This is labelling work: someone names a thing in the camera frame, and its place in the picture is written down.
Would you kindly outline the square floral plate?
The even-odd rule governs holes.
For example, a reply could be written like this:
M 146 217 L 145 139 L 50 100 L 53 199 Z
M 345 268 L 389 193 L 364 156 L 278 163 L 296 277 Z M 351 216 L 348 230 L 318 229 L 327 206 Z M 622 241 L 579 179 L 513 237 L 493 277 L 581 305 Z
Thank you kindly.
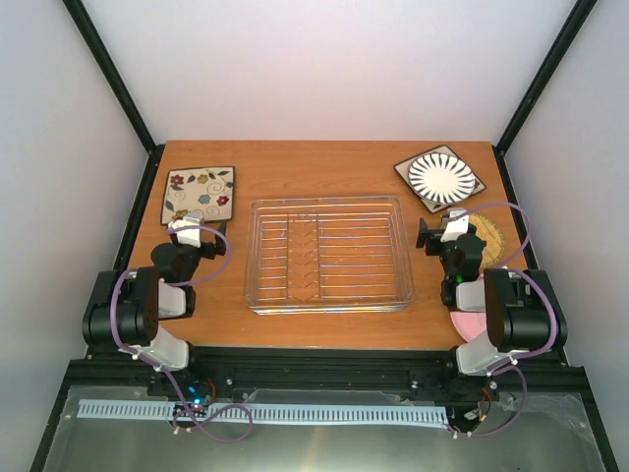
M 204 222 L 230 220 L 234 191 L 232 166 L 173 169 L 166 178 L 161 224 L 167 225 L 191 212 L 200 213 Z

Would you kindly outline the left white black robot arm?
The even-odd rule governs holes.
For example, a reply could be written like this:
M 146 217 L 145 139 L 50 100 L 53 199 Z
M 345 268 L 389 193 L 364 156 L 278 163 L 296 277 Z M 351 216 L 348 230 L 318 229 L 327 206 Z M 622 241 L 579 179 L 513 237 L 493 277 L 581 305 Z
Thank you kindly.
M 157 372 L 183 395 L 198 393 L 204 371 L 190 362 L 189 342 L 171 334 L 163 321 L 191 317 L 195 286 L 211 280 L 230 262 L 227 223 L 216 228 L 198 216 L 170 222 L 170 240 L 153 248 L 151 264 L 98 274 L 82 321 L 87 345 L 113 347 Z

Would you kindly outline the wire metal dish rack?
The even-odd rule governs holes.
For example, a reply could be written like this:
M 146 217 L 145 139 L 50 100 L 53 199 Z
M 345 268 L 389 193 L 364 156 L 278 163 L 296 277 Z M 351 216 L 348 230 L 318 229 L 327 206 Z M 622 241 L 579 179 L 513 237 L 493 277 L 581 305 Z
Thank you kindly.
M 245 300 L 255 313 L 391 313 L 414 296 L 396 198 L 253 203 Z

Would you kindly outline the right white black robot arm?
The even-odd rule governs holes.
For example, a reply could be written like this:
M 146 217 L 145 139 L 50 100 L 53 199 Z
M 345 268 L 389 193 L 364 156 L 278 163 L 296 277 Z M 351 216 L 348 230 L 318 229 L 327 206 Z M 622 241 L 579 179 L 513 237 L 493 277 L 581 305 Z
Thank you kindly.
M 485 327 L 454 349 L 464 376 L 489 377 L 522 359 L 561 350 L 568 325 L 543 270 L 483 268 L 486 241 L 468 217 L 430 228 L 420 220 L 416 246 L 439 258 L 442 304 L 452 313 L 483 314 Z

